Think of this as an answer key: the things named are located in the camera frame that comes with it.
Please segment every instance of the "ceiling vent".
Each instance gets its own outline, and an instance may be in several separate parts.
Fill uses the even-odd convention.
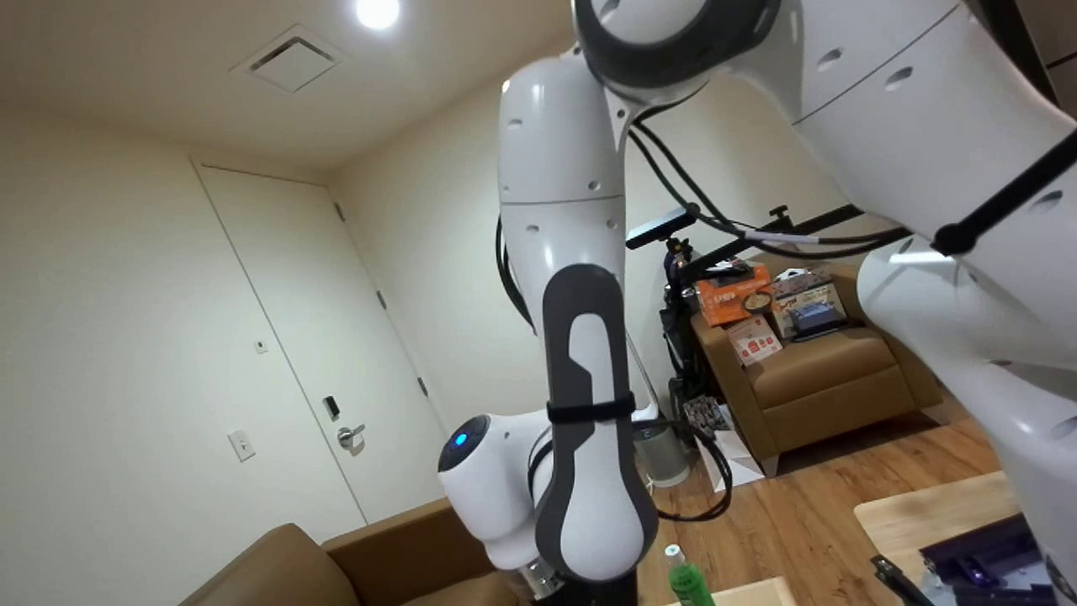
[[[325,73],[336,66],[336,58],[325,50],[320,44],[292,34],[263,58],[249,65],[249,73],[284,89],[284,92],[302,92]]]

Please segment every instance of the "black cable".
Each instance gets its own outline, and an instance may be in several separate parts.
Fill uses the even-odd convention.
[[[651,122],[651,119],[656,119],[656,116],[666,116],[666,110],[680,109],[680,105],[693,102],[700,92],[705,92],[705,89],[697,89],[693,93],[686,93],[686,99],[680,99],[680,102],[674,102],[674,105],[648,109],[648,110],[635,119],[635,123],[643,123],[643,122]]]
[[[678,184],[669,183],[669,175],[665,173],[665,165],[651,156],[651,149],[643,144],[643,139],[635,130],[629,130],[634,144],[639,149],[643,160],[651,165],[651,173],[665,183],[665,188],[678,197],[678,206],[691,206],[691,197],[684,197],[678,192]]]
[[[751,231],[757,231],[760,227],[754,227],[754,221],[740,221],[740,219],[734,219],[739,221],[739,228],[751,228]]]
[[[827,237],[827,240],[817,240],[823,246],[847,246],[847,241],[879,241],[879,240],[907,240],[908,228],[887,228],[887,231],[870,231],[870,237]]]
[[[842,227],[842,221],[852,221],[852,219],[860,219],[860,217],[865,217],[865,211],[846,203],[846,206],[840,206],[840,209],[827,209],[827,211],[823,211],[823,217],[811,217],[811,219],[798,221],[791,231],[824,231],[824,228]]]
[[[887,228],[887,231],[870,231],[870,237],[827,237],[827,240],[815,240],[811,246],[852,246],[852,250],[827,250],[827,251],[794,251],[794,250],[781,250],[781,246],[769,246],[760,240],[751,240],[744,231],[746,221],[739,221],[732,217],[725,217],[709,197],[706,192],[697,184],[697,179],[678,160],[678,156],[669,153],[669,144],[651,130],[643,122],[651,116],[639,116],[634,122],[634,144],[639,149],[639,156],[648,158],[648,165],[656,173],[656,179],[666,184],[666,192],[686,206],[686,197],[674,188],[674,183],[666,179],[666,173],[661,168],[661,160],[654,158],[654,153],[643,144],[643,139],[635,130],[643,130],[651,139],[651,144],[656,144],[665,153],[665,158],[669,160],[669,168],[684,179],[684,184],[693,188],[693,194],[700,197],[700,206],[709,211],[709,217],[700,217],[705,227],[717,228],[717,231],[726,231],[726,237],[739,237],[739,240],[746,240],[751,246],[763,250],[763,251],[776,251],[776,255],[791,255],[791,258],[840,258],[840,255],[861,255],[861,251],[872,251],[887,241],[897,241],[897,240],[907,240],[908,231],[907,228]]]
[[[528,304],[524,304],[524,297],[520,292],[520,286],[514,286],[514,280],[511,280],[501,219],[498,219],[498,227],[495,227],[495,261],[498,261],[498,276],[501,276],[505,297],[511,301],[511,306],[520,309],[520,318],[524,318],[524,323],[534,330],[534,321],[532,321],[532,313],[528,313]]]
[[[700,206],[705,206],[720,227],[726,227],[732,231],[739,231],[739,221],[726,219],[726,217],[709,203],[709,194],[706,194],[706,192],[700,188],[700,183],[680,165],[680,158],[669,153],[669,144],[666,144],[661,136],[654,136],[643,122],[635,122],[634,128],[643,130],[643,136],[665,153],[665,158],[669,160],[669,168],[680,175],[680,183],[684,183],[686,188],[693,188],[693,194],[700,197]]]
[[[781,246],[769,246],[769,241],[751,241],[771,255],[788,255],[788,258],[842,258],[842,255],[861,255],[861,251],[872,251],[879,246],[889,246],[897,240],[879,240],[879,241],[865,241],[865,246],[847,246],[847,250],[827,250],[827,251],[804,251],[804,250],[781,250]]]
[[[705,435],[700,429],[693,429],[693,435],[706,449],[706,456],[709,456],[709,462],[715,462],[715,467],[717,467],[717,476],[725,480],[725,494],[709,509],[705,509],[697,515],[674,515],[674,511],[656,509],[661,520],[669,520],[669,523],[709,523],[709,520],[732,511],[732,506],[734,506],[734,467],[732,467],[726,456],[717,449],[715,435]]]

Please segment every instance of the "couch cushion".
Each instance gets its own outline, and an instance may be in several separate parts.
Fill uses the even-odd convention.
[[[367,606],[400,606],[495,572],[482,543],[438,497],[325,545]]]
[[[187,606],[361,606],[336,561],[298,525],[266,531]]]
[[[875,330],[847,325],[788,342],[781,353],[751,367],[751,378],[760,404],[776,407],[892,362],[897,356]]]
[[[474,575],[455,585],[445,585],[438,591],[429,591],[420,600],[412,600],[409,606],[524,606],[528,600],[510,585],[498,572]]]

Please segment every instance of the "beige wall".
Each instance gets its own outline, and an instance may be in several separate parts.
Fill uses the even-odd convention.
[[[180,603],[270,525],[361,525],[162,142],[0,110],[0,414],[4,606]]]
[[[394,144],[332,175],[381,286],[394,301],[403,339],[420,360],[449,417],[511,414],[540,407],[543,356],[528,325],[501,297],[491,255],[498,219],[495,156],[498,83],[412,128]],[[720,209],[760,221],[771,206],[798,219],[842,206],[833,179],[811,160],[791,128],[740,80],[720,80],[691,105],[651,122],[700,179]],[[674,197],[629,153],[629,227]],[[706,250],[725,241],[693,228]],[[629,338],[643,371],[665,390],[669,378],[656,309],[665,246],[629,251]],[[648,399],[643,371],[634,390]]]

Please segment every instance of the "armchair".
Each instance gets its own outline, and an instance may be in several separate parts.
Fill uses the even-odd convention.
[[[760,255],[776,276],[786,258]],[[870,323],[855,297],[855,266],[824,266],[846,306],[846,323],[786,342],[744,367],[726,330],[700,313],[693,334],[726,395],[726,407],[763,476],[786,452],[942,404],[942,387],[914,349]]]
[[[317,545],[279,525],[240,553],[181,606],[520,606],[486,548],[432,502]]]

